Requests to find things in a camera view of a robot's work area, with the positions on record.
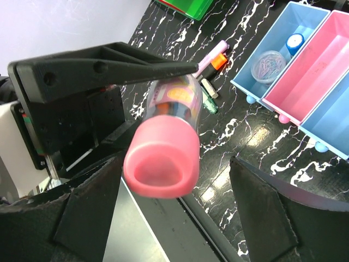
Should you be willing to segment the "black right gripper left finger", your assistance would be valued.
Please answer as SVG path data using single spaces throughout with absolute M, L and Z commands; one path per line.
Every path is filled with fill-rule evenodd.
M 113 157 L 45 193 L 1 206 L 1 261 L 102 261 L 122 173 Z

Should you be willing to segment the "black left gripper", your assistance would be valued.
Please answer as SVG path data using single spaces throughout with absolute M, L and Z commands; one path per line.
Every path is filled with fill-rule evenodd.
M 197 70 L 195 62 L 173 61 L 123 42 L 23 59 L 8 67 L 39 151 L 47 156 L 59 152 L 64 166 L 125 121 L 117 85 Z

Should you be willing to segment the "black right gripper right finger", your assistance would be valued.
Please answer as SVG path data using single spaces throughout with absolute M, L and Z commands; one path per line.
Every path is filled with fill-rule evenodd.
M 348 203 L 232 157 L 230 180 L 251 261 L 348 261 Z

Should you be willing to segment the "pink plastic bin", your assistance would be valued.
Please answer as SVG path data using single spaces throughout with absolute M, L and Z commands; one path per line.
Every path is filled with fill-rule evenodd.
M 333 11 L 263 101 L 281 123 L 306 119 L 348 70 L 348 13 Z

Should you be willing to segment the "small white eraser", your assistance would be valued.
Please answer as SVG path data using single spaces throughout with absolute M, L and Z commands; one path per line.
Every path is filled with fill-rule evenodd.
M 219 95 L 212 84 L 207 79 L 202 79 L 201 84 L 206 89 L 207 93 L 213 98 L 216 99 Z

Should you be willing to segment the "clear jar of clips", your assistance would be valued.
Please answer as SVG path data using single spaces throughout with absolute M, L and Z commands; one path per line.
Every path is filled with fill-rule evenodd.
M 251 66 L 252 77 L 259 83 L 270 86 L 286 67 L 286 60 L 277 51 L 262 53 Z

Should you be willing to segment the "light blue bin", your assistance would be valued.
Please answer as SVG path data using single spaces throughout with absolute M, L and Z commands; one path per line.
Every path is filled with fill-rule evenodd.
M 300 125 L 315 140 L 315 150 L 331 151 L 348 160 L 348 73 L 346 73 Z
M 266 106 L 262 98 L 282 76 L 298 50 L 319 29 L 330 11 L 289 2 L 231 83 L 249 104 Z

